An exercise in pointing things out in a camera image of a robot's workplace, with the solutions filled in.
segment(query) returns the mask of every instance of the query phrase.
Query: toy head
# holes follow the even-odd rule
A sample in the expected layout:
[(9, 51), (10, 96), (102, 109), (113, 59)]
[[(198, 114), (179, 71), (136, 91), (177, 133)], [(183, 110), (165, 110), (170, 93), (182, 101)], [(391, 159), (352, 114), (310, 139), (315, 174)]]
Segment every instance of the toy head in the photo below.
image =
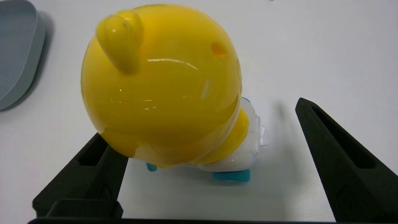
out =
[(164, 166), (217, 148), (234, 125), (241, 95), (240, 65), (225, 31), (176, 5), (102, 20), (81, 85), (88, 115), (112, 148)]

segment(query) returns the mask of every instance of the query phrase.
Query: yellow toy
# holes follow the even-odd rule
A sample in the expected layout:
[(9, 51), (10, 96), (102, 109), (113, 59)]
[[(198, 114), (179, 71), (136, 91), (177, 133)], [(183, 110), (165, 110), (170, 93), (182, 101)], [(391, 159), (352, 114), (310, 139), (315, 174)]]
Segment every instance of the yellow toy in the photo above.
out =
[(265, 128), (241, 98), (231, 40), (188, 7), (141, 6), (102, 20), (81, 85), (104, 140), (152, 171), (185, 165), (216, 179), (248, 181), (253, 157), (266, 144)]

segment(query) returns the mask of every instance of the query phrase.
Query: toy wheel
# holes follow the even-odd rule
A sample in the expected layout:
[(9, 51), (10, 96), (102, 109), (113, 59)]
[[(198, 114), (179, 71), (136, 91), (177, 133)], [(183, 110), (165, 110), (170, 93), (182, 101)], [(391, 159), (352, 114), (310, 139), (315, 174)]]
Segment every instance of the toy wheel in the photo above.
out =
[(250, 180), (250, 170), (234, 172), (213, 172), (211, 174), (214, 180), (233, 181), (233, 182), (248, 182)]
[(242, 96), (242, 98), (245, 99), (245, 100), (247, 100), (249, 103), (252, 103), (252, 102), (250, 102), (250, 100), (247, 99), (246, 97), (243, 97), (243, 96)]
[(157, 166), (152, 165), (152, 164), (150, 164), (150, 163), (146, 163), (146, 168), (147, 168), (149, 171), (151, 171), (151, 172), (155, 172), (155, 171), (158, 169)]

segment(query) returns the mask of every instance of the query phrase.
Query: gray plastic container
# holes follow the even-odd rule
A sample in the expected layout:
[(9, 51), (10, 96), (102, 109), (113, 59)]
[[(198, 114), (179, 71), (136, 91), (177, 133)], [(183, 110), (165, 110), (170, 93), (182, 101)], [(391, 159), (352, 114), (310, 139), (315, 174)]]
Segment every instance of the gray plastic container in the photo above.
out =
[(0, 110), (28, 90), (44, 38), (44, 23), (32, 3), (0, 1)]

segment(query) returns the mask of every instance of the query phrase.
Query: white surface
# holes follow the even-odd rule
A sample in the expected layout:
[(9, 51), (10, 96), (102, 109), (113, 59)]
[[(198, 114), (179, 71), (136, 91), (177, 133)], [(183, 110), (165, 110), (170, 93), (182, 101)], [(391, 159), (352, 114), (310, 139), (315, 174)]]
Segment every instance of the white surface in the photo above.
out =
[[(94, 135), (80, 68), (97, 23), (155, 1), (33, 0), (51, 26), (31, 95), (0, 112), (0, 219), (26, 223), (32, 199)], [(294, 108), (314, 101), (398, 173), (398, 1), (162, 1), (204, 11), (231, 37), (249, 98), (272, 135), (248, 184), (190, 168), (128, 163), (124, 217), (333, 221)]]

